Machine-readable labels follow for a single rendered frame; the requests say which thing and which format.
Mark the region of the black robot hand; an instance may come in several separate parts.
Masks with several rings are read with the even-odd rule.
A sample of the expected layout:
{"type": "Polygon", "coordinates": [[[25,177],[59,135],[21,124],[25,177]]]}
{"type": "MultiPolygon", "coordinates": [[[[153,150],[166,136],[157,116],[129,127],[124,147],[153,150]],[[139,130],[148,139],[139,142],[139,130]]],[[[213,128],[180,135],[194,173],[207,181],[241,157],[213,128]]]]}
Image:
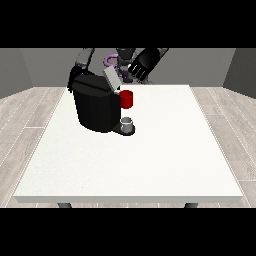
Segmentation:
{"type": "Polygon", "coordinates": [[[69,92],[72,92],[72,84],[74,83],[74,79],[79,75],[89,75],[90,72],[87,69],[83,69],[81,66],[74,66],[69,75],[69,80],[67,84],[67,88],[69,92]]]}
{"type": "Polygon", "coordinates": [[[144,81],[159,61],[160,53],[157,48],[145,48],[129,66],[128,72],[138,81],[144,81]]]}

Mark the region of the pale grey machine lid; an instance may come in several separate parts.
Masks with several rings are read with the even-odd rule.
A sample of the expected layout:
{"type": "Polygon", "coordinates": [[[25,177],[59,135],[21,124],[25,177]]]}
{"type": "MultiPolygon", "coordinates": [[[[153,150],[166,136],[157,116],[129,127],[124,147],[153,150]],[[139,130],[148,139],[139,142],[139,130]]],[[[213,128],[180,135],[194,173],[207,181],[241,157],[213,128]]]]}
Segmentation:
{"type": "Polygon", "coordinates": [[[113,91],[116,91],[120,85],[121,85],[121,80],[118,77],[118,74],[116,73],[116,70],[114,69],[113,66],[109,66],[103,70],[103,75],[107,79],[111,89],[113,91]]]}

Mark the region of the black coffee machine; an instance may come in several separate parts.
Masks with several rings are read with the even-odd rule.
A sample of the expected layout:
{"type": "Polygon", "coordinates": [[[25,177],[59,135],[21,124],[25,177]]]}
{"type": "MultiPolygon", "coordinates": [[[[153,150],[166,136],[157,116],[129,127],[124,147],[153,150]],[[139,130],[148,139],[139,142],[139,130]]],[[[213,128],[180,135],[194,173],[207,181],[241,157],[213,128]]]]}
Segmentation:
{"type": "Polygon", "coordinates": [[[123,136],[135,133],[121,131],[119,92],[114,92],[104,76],[79,75],[74,79],[72,91],[79,122],[85,128],[101,133],[116,132],[123,136]]]}

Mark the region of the red pod holder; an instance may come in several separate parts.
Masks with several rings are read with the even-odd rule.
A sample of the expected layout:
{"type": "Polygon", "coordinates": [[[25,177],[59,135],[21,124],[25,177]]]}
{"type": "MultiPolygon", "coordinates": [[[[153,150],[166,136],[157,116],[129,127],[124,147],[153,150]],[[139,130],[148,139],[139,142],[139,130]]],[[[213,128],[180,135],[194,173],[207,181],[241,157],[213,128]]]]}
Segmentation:
{"type": "Polygon", "coordinates": [[[120,107],[129,109],[133,106],[133,92],[130,90],[122,90],[119,92],[120,107]]]}

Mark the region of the small grey cup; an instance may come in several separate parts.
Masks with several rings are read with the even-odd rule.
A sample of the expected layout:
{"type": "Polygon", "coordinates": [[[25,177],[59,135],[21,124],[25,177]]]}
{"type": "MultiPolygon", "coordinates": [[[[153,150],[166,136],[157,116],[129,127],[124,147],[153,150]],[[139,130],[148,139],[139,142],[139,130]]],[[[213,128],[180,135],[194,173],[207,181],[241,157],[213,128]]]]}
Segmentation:
{"type": "Polygon", "coordinates": [[[121,131],[124,133],[129,133],[133,129],[133,121],[130,117],[123,117],[120,120],[121,123],[121,131]]]}

